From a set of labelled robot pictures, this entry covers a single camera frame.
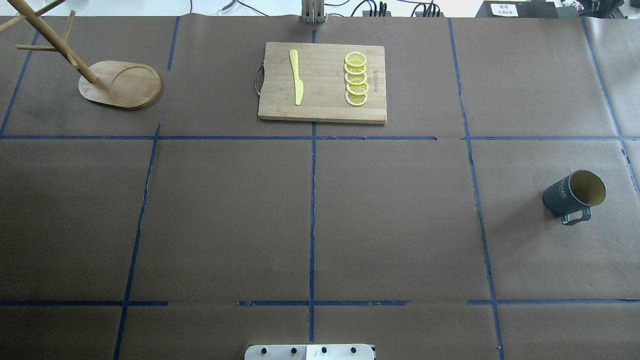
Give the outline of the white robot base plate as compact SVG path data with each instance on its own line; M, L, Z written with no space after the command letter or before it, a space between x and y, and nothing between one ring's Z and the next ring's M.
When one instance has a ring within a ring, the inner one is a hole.
M375 360L375 347L346 344L255 344L247 347L245 360Z

